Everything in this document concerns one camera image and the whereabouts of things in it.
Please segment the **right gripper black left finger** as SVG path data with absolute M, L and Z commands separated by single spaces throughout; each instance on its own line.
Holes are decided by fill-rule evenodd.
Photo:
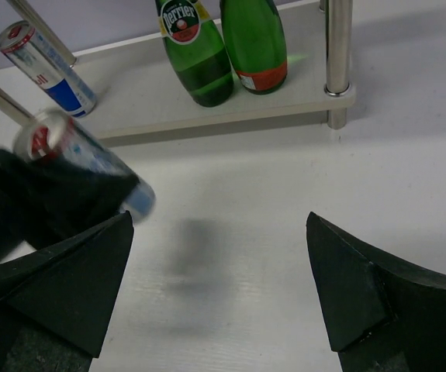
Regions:
M 0 371 L 87 371 L 99 357 L 133 242 L 124 212 L 0 263 Z

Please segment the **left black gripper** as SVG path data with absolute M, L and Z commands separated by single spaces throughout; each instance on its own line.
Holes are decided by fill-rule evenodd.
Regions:
M 135 174 L 100 174 L 52 161 L 31 164 L 0 149 L 0 260 L 23 240 L 45 248 L 104 222 L 138 183 Z M 16 231 L 19 218 L 12 201 L 24 235 Z

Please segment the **dark green gold-cap bottle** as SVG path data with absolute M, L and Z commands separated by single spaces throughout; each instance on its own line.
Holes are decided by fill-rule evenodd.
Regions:
M 287 48 L 276 5 L 267 0 L 220 2 L 226 51 L 240 83 L 250 93 L 266 95 L 284 83 Z

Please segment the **green Perrier labelled bottle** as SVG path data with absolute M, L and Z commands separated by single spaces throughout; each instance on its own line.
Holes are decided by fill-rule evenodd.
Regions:
M 179 81 L 203 107 L 225 102 L 233 93 L 226 47 L 200 1 L 156 1 L 164 49 Z

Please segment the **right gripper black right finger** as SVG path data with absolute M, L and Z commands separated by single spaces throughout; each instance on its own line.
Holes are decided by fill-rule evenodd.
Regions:
M 314 212 L 306 239 L 343 371 L 446 371 L 446 274 L 365 243 Z

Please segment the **silver blue can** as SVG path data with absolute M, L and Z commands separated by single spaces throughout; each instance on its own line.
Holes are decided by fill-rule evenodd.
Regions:
M 138 223 L 153 211 L 153 188 L 112 151 L 100 144 L 78 121 L 59 109 L 45 109 L 18 131 L 13 152 L 27 162 L 53 163 L 66 170 L 91 171 L 107 176 L 133 176 L 132 191 L 119 210 Z
M 69 115 L 79 118 L 95 108 L 97 97 L 92 89 L 26 20 L 0 33 L 0 52 Z

